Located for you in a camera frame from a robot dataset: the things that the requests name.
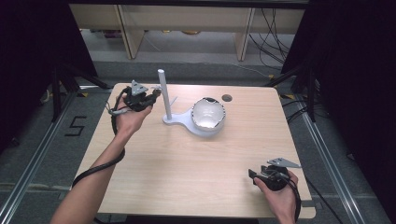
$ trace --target small round object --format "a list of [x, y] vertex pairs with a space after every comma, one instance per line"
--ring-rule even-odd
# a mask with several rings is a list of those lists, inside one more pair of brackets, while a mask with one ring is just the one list
[[191, 118], [197, 129], [216, 132], [224, 125], [225, 109], [219, 101], [205, 97], [194, 104]]
[[231, 100], [233, 99], [233, 97], [232, 97], [230, 94], [224, 94], [224, 95], [221, 96], [221, 99], [222, 99], [224, 102], [231, 102]]

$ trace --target aluminum rail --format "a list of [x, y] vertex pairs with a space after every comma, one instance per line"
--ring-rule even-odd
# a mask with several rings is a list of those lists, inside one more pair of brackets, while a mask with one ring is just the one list
[[[303, 97], [300, 95], [296, 95], [297, 101], [302, 101]], [[298, 107], [300, 109], [305, 107], [304, 103], [298, 103]], [[312, 138], [314, 139], [315, 145], [317, 146], [320, 157], [323, 159], [326, 170], [328, 171], [330, 178], [334, 184], [335, 189], [337, 190], [338, 195], [340, 196], [341, 202], [344, 205], [346, 212], [349, 216], [349, 219], [352, 223], [366, 223], [364, 217], [361, 214], [361, 210], [358, 207], [355, 199], [350, 192], [347, 183], [343, 176], [341, 175], [337, 165], [332, 158], [332, 154], [324, 142], [320, 131], [318, 130], [318, 126], [315, 122], [311, 121], [311, 118], [306, 113], [303, 113], [304, 122], [311, 133]]]
[[69, 92], [64, 100], [64, 110], [61, 112], [59, 117], [51, 123], [46, 134], [41, 140], [40, 145], [38, 146], [35, 154], [32, 159], [30, 159], [29, 164], [26, 166], [23, 174], [15, 185], [14, 189], [8, 195], [8, 198], [2, 205], [0, 209], [0, 221], [1, 224], [8, 224], [9, 221], [14, 216], [18, 206], [21, 203], [21, 200], [24, 196], [24, 193], [29, 188], [29, 184], [35, 176], [41, 162], [44, 160], [47, 155], [50, 144], [52, 143], [59, 127], [61, 126], [64, 115], [67, 113], [69, 106], [72, 104], [73, 100], [77, 97], [76, 92]]

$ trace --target forearm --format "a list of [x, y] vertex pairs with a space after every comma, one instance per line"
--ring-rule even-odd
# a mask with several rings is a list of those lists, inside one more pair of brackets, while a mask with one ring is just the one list
[[[92, 167], [115, 160], [130, 138], [118, 134]], [[92, 223], [105, 196], [115, 165], [82, 178], [66, 195], [54, 214], [51, 223]]]

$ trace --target hand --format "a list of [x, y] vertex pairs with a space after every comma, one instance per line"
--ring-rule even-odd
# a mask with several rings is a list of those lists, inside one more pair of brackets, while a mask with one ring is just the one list
[[[123, 108], [126, 104], [123, 102], [125, 95], [122, 96], [117, 109]], [[127, 134], [131, 137], [132, 134], [137, 132], [143, 124], [145, 117], [151, 112], [152, 106], [149, 105], [146, 109], [135, 112], [128, 111], [124, 114], [117, 116], [117, 130], [119, 134]]]
[[[298, 177], [292, 171], [289, 171], [289, 176], [290, 179], [297, 185]], [[281, 190], [271, 191], [259, 178], [255, 177], [254, 182], [264, 193], [265, 198], [270, 205], [271, 211], [275, 214], [277, 220], [282, 224], [295, 223], [294, 215], [296, 210], [296, 200], [291, 187], [287, 185]]]

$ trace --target white base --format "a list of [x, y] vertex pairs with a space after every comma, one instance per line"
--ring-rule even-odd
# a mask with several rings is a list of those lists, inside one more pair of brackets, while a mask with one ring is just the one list
[[191, 109], [187, 110], [183, 114], [172, 114], [171, 119], [168, 119], [168, 117], [166, 115], [164, 115], [163, 122], [167, 125], [174, 125], [174, 124], [183, 125], [191, 133], [196, 134], [201, 137], [211, 137], [211, 136], [217, 134], [221, 130], [221, 128], [220, 128], [213, 132], [205, 132], [205, 131], [198, 129], [192, 121]]

